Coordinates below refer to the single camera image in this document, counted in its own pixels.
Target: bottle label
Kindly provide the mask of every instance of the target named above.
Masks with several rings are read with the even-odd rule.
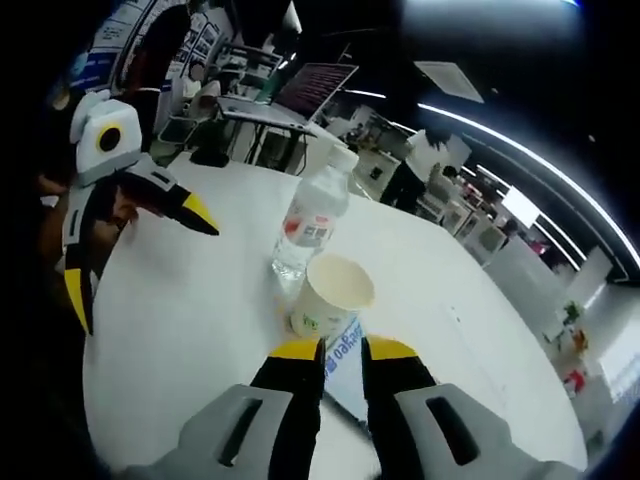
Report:
[[[319,215],[293,199],[282,227],[289,241],[299,247],[323,247],[331,237],[336,218]]]

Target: desk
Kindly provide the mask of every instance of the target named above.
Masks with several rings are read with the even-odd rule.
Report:
[[[187,158],[181,154],[170,170],[200,194],[221,235],[141,212],[118,241],[95,299],[85,404],[95,448],[115,469],[175,447],[184,422],[230,385],[249,383],[287,335],[274,308],[270,256],[298,179]],[[374,281],[367,331],[411,345],[437,379],[505,418],[515,444],[534,457],[586,468],[582,434],[553,368],[445,230],[352,196],[328,251],[357,260]],[[328,406],[321,415],[310,478],[378,471],[373,446],[355,427]]]

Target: plastic water bottle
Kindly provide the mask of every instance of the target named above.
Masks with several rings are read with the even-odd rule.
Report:
[[[356,153],[333,145],[327,166],[300,182],[273,252],[277,274],[288,280],[301,277],[324,249],[349,206],[348,181],[358,160]]]

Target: ceiling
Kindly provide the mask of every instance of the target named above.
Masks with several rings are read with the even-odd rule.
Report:
[[[468,142],[472,162],[481,159],[534,198],[586,252],[604,243],[623,266],[618,278],[640,278],[619,236],[566,182],[491,135],[416,106],[421,102],[462,115],[548,160],[604,207],[637,251],[636,180],[621,174],[629,169],[629,154],[613,148],[619,140],[612,144],[605,138],[609,120],[603,112],[612,97],[602,94],[611,90],[598,68],[609,38],[604,2],[296,0],[295,5],[303,28],[301,61],[336,61],[347,48],[350,58],[343,61],[360,65],[347,87],[386,96],[360,101],[415,129],[442,122],[475,138]],[[423,60],[456,63],[484,103],[444,94],[414,66]]]

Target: poster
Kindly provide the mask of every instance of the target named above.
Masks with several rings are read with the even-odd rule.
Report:
[[[104,21],[71,69],[72,87],[100,90],[111,86],[120,54],[151,1],[127,0]]]
[[[84,90],[120,90],[151,24],[167,8],[184,3],[185,0],[123,2],[100,26],[86,51],[78,56],[72,69],[71,86]],[[209,22],[205,14],[192,15],[191,29],[169,65],[163,90],[170,88],[174,76],[185,75],[193,60],[206,62],[220,33],[220,27]]]

